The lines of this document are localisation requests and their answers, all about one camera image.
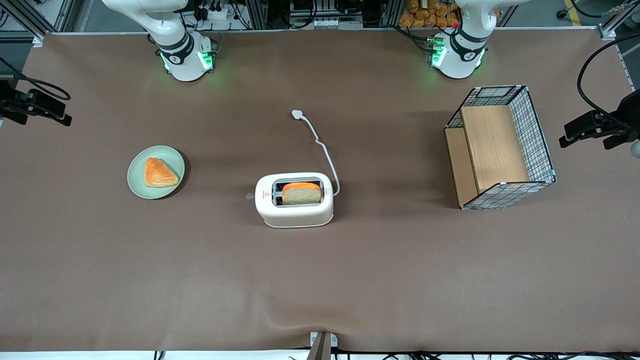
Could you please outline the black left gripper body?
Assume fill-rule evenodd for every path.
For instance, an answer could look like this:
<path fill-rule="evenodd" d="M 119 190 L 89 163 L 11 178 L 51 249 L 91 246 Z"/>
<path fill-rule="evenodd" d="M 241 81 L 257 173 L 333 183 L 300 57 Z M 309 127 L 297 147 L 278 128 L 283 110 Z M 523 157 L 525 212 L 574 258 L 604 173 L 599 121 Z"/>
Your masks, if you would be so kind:
<path fill-rule="evenodd" d="M 640 89 L 631 92 L 618 104 L 618 119 L 628 127 L 620 135 L 632 136 L 640 131 Z"/>

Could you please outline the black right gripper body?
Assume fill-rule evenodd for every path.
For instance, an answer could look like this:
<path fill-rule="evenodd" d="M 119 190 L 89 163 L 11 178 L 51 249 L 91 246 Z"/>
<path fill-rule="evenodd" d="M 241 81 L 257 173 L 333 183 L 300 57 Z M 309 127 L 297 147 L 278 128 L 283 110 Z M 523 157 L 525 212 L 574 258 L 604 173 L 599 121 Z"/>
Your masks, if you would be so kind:
<path fill-rule="evenodd" d="M 0 80 L 0 112 L 2 115 L 17 113 L 30 114 L 30 100 L 32 92 L 22 92 L 9 84 L 7 80 Z"/>

